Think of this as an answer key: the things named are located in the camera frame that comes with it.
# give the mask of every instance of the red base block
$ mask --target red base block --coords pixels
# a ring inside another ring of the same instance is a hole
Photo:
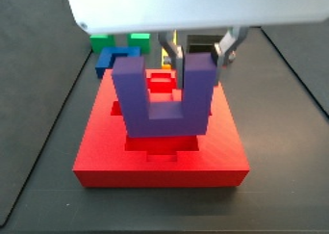
[[[128,138],[116,100],[106,70],[73,167],[84,187],[239,185],[249,165],[221,86],[203,136]]]

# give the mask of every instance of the gray table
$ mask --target gray table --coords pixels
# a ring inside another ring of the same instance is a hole
[[[98,87],[94,62],[92,55],[4,233],[329,231],[327,119],[258,29],[222,73],[251,168],[237,188],[80,186],[70,169]]]

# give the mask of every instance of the purple block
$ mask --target purple block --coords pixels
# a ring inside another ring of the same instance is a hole
[[[215,65],[210,54],[185,57],[181,101],[150,102],[143,58],[120,58],[112,78],[128,129],[128,136],[173,137],[205,134]]]

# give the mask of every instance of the toy block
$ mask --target toy block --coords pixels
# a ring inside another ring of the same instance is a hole
[[[238,186],[249,165],[221,85],[213,90],[205,135],[130,138],[124,117],[117,112],[109,115],[117,103],[110,74],[112,70],[106,69],[73,166],[81,185],[102,188]]]
[[[113,63],[118,57],[138,57],[140,48],[137,46],[132,47],[104,47],[97,58],[96,63],[96,74],[97,78],[102,77],[106,68],[113,67]]]
[[[128,136],[141,138],[205,134],[214,75],[215,65],[209,53],[186,55],[183,73],[186,84],[181,101],[154,100],[154,95],[150,101],[143,58],[117,59],[112,78]],[[170,75],[169,77],[163,77],[163,74],[159,76],[162,79],[158,85],[170,85],[170,90],[166,92],[171,93]]]
[[[90,35],[92,52],[100,53],[106,46],[116,46],[114,36],[110,35]]]
[[[150,52],[150,34],[128,34],[128,46],[138,46],[142,54]]]

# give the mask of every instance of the yellow block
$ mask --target yellow block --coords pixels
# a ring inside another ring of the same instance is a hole
[[[173,43],[177,43],[177,33],[175,30],[173,32]],[[170,65],[163,63],[163,58],[167,56],[165,50],[162,49],[162,53],[161,53],[161,69],[170,69]]]

